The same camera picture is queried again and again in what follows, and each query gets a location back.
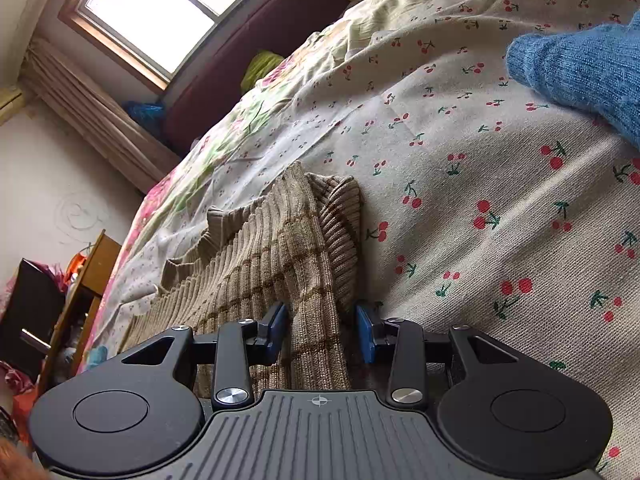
sweater sleeve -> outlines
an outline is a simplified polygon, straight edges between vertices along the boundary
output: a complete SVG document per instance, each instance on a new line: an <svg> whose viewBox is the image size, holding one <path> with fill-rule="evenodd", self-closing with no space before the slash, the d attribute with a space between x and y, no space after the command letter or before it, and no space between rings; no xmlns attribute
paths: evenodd
<svg viewBox="0 0 640 480"><path fill-rule="evenodd" d="M525 34L506 55L510 77L561 105L606 118L640 149L640 11L627 25Z"/></svg>

brown knit sweater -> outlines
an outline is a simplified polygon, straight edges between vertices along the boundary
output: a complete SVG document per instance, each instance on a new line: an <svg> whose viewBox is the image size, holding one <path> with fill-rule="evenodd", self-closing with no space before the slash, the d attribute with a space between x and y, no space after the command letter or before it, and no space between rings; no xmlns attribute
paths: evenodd
<svg viewBox="0 0 640 480"><path fill-rule="evenodd" d="M265 388L347 389L339 316L355 294L360 190L353 177L303 173L299 163L249 205L211 208L208 229L183 257L168 260L160 293L132 320L123 349L176 324L195 333L224 322L260 319L276 300L289 306L290 338L278 363L253 366ZM209 396L211 367L198 370L195 391Z"/></svg>

window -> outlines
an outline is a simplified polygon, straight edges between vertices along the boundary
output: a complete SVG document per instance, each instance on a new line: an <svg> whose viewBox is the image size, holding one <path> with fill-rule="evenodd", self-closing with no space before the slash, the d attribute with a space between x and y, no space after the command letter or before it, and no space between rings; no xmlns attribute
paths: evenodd
<svg viewBox="0 0 640 480"><path fill-rule="evenodd" d="M240 0L67 0L60 19L162 91Z"/></svg>

black circular joint cover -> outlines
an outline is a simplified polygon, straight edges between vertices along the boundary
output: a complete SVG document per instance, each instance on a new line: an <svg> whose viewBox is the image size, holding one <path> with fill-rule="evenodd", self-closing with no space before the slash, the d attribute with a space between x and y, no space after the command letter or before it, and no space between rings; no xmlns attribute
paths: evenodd
<svg viewBox="0 0 640 480"><path fill-rule="evenodd" d="M99 368L49 390L33 407L31 439L45 466L84 476L133 474L196 437L204 415L186 386L145 377L145 367L121 366L119 378Z"/></svg>
<svg viewBox="0 0 640 480"><path fill-rule="evenodd" d="M521 479L563 478L594 467L612 430L596 393L543 365L488 365L444 395L436 418L465 461Z"/></svg>

silver screw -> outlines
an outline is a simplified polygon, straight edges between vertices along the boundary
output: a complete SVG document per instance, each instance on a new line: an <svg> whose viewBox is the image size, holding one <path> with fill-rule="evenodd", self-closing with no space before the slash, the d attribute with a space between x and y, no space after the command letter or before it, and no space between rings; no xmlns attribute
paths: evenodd
<svg viewBox="0 0 640 480"><path fill-rule="evenodd" d="M398 388L391 394L391 398L401 404L415 404L422 400L422 392L415 388Z"/></svg>
<svg viewBox="0 0 640 480"><path fill-rule="evenodd" d="M224 388L216 393L216 399L223 404L238 404L248 396L249 394L242 388Z"/></svg>

